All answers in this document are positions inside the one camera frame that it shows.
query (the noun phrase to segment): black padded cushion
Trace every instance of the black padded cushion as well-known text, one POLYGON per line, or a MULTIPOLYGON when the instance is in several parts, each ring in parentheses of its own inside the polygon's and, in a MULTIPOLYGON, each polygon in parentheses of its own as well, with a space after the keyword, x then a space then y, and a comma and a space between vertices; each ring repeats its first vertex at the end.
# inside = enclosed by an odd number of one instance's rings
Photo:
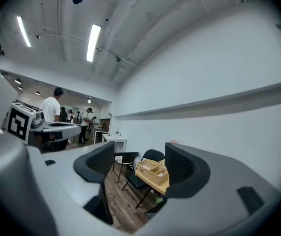
POLYGON ((170 187, 166 190, 167 198, 192 197, 210 178, 211 172, 206 161, 171 143, 165 144, 165 166, 170 180, 170 187))
POLYGON ((113 164, 114 146, 114 142, 109 142, 90 153, 79 156, 73 163, 73 169, 85 181, 103 185, 113 164))
POLYGON ((138 176, 135 175, 135 171, 126 172, 125 177, 131 183, 131 185, 138 190, 145 189, 148 187, 148 185, 143 180, 141 180, 138 176))

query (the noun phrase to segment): ceiling spotlight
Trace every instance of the ceiling spotlight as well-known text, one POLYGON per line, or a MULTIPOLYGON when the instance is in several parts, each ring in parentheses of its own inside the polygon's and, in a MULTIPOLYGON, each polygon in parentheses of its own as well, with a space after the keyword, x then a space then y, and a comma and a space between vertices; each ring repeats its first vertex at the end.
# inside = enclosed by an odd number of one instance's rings
POLYGON ((102 29, 101 26, 92 25, 90 37, 89 37, 89 43, 88 43, 88 50, 87 50, 87 61, 90 62, 93 61, 95 46, 101 29, 102 29))
POLYGON ((18 24, 19 24, 19 27, 20 27, 22 36, 23 36, 23 38, 24 38, 24 41, 26 42, 26 44, 27 44, 28 47, 31 47, 30 41, 29 41, 29 39, 28 39, 26 30, 25 30, 24 25, 23 25, 23 22, 22 22, 22 17, 19 16, 19 17, 17 17, 17 19, 18 19, 18 24))
POLYGON ((20 79, 15 79, 14 80, 16 83, 21 84, 21 80, 20 79))

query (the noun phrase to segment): ceiling pipe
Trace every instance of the ceiling pipe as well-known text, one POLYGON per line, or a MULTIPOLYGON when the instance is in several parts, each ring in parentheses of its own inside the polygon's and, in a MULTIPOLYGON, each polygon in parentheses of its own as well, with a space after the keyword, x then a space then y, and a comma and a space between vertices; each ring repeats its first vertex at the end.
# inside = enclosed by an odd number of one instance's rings
MULTIPOLYGON (((66 40, 72 40, 72 41, 80 42, 80 43, 83 43, 85 45, 88 44, 87 41, 84 41, 84 40, 81 40, 81 39, 72 38, 72 37, 64 37, 64 36, 57 35, 57 34, 52 34, 52 33, 30 31, 30 34, 35 34, 35 35, 39 35, 39 36, 44 35, 44 36, 51 36, 51 37, 59 37, 59 38, 63 38, 63 39, 66 39, 66 40)), ((114 53, 114 52, 112 52, 110 50, 107 50, 107 49, 105 49, 103 47, 100 47, 100 46, 97 46, 97 48, 102 49, 104 51, 107 51, 110 54, 112 54, 114 56, 117 56, 117 57, 120 57, 122 60, 126 60, 128 63, 130 63, 130 64, 132 64, 132 65, 134 65, 136 67, 139 67, 138 64, 136 64, 136 63, 134 63, 134 62, 132 62, 130 60, 127 60, 126 58, 122 57, 121 55, 118 55, 118 54, 116 54, 116 53, 114 53)))

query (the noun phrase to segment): wooden crate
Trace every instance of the wooden crate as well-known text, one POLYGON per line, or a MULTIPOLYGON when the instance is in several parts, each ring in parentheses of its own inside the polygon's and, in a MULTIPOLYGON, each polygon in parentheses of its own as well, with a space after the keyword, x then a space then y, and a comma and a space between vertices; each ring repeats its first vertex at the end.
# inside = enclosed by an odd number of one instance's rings
POLYGON ((141 174, 153 182, 156 185, 162 185, 169 178, 169 173, 159 163, 152 160, 144 160, 137 163, 137 170, 141 172, 141 174))

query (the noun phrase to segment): chair leg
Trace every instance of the chair leg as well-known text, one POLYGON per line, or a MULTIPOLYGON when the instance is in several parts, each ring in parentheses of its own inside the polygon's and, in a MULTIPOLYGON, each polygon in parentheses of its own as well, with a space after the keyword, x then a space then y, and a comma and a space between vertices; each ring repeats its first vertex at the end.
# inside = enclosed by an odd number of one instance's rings
POLYGON ((119 179, 117 179, 117 183, 119 183, 119 181, 120 181, 120 177, 121 177, 121 173, 122 173, 123 167, 124 167, 124 165, 121 166, 121 170, 120 170, 120 174, 119 174, 119 179))
POLYGON ((126 187, 126 185, 128 184, 129 181, 126 182, 126 184, 124 185, 124 187, 122 188, 122 191, 124 191, 124 188, 126 187))
POLYGON ((136 209, 140 206, 140 204, 144 201, 145 197, 148 195, 148 193, 150 192, 151 188, 149 187, 147 193, 144 195, 144 197, 142 198, 142 200, 139 202, 139 204, 136 206, 136 209))

